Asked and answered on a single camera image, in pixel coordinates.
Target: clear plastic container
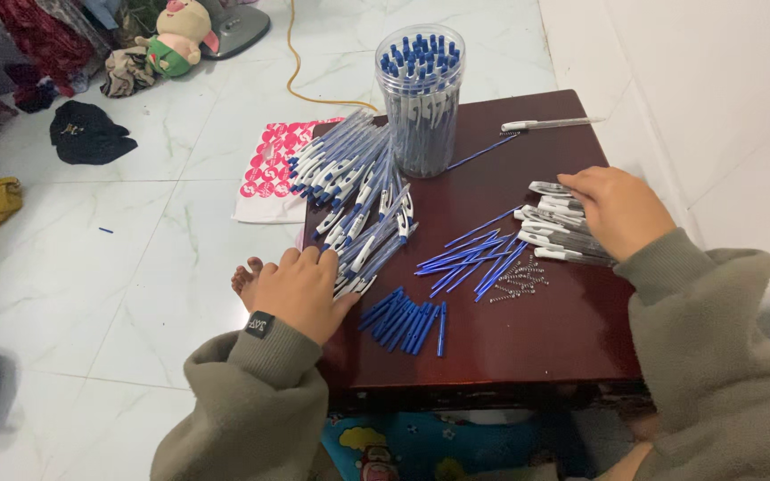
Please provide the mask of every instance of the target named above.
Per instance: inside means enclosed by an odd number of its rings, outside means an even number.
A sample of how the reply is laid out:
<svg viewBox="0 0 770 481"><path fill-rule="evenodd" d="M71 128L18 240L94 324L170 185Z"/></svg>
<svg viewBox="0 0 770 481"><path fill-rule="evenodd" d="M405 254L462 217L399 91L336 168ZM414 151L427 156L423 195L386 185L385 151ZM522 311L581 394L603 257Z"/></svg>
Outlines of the clear plastic container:
<svg viewBox="0 0 770 481"><path fill-rule="evenodd" d="M436 49L432 55L431 35L435 36ZM408 39L411 56L405 54L404 38ZM413 42L418 42L420 51L415 50ZM423 51L424 43L427 52ZM379 44L376 67L391 125L394 161L412 177L433 177L444 172L454 156L459 87L465 72L465 40L442 25L401 28Z"/></svg>

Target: bare foot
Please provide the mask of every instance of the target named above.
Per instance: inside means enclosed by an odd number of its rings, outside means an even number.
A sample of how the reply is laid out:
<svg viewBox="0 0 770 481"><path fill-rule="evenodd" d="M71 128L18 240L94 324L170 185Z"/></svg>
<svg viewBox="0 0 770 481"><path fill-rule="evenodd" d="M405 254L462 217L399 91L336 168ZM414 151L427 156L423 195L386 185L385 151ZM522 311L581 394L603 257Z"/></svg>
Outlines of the bare foot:
<svg viewBox="0 0 770 481"><path fill-rule="evenodd" d="M240 296L242 303L246 306L248 312L251 312L251 306L254 305L254 293L258 290L258 279L260 279L260 270L263 268L263 262L257 257L248 258L248 266L251 272L243 266L238 266L233 277L230 279L230 287Z"/></svg>

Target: wooden table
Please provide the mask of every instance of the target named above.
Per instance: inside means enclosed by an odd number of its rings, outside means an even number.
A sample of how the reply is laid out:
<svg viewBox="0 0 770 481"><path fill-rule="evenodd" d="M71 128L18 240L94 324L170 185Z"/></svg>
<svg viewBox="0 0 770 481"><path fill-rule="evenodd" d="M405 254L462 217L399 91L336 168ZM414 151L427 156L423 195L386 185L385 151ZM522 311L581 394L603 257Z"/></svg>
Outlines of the wooden table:
<svg viewBox="0 0 770 481"><path fill-rule="evenodd" d="M455 162L500 140L504 122L586 116L572 91L462 104ZM377 123L385 123L384 118ZM315 135L331 125L318 126ZM607 166L593 127L567 126L521 135L483 156L433 179L410 179L418 230L379 272L367 295L324 347L320 372L328 382L331 408L379 412L456 408L531 407L583 403L598 383L637 391L640 369L629 331L631 285L611 269L556 261L540 262L549 286L515 300L490 304L490 290L474 302L473 289L488 266L477 269L447 301L444 358L435 356L435 332L418 356L389 354L369 331L357 330L361 312L399 286L417 304L429 300L439 276L416 277L416 264L442 246L519 204L536 205L531 180L556 181L592 165ZM306 242L327 210L310 209ZM508 217L482 232L519 230ZM528 249L523 262L528 258Z"/></svg>

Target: pink and white plastic bag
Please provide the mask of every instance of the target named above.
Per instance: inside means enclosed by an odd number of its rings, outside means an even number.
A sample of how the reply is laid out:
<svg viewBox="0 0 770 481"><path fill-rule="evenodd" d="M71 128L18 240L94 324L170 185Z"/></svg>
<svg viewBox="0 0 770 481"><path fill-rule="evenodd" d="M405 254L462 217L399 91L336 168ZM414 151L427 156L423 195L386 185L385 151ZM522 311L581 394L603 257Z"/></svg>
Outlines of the pink and white plastic bag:
<svg viewBox="0 0 770 481"><path fill-rule="evenodd" d="M304 223L305 199L290 191L287 159L311 140L315 125L341 120L343 117L267 124L236 193L236 210L231 218L253 224Z"/></svg>

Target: stuffed pig toy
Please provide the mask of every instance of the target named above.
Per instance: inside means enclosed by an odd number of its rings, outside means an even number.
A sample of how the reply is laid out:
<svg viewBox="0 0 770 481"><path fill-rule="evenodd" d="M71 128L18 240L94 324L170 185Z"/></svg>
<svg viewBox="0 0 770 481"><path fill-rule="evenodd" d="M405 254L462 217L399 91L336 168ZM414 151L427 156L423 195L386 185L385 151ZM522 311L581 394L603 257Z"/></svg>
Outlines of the stuffed pig toy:
<svg viewBox="0 0 770 481"><path fill-rule="evenodd" d="M136 37L136 45L147 47L147 61L163 77L177 77L201 60L201 42L218 51L219 39L209 23L209 14L195 0L169 0L156 19L158 35Z"/></svg>

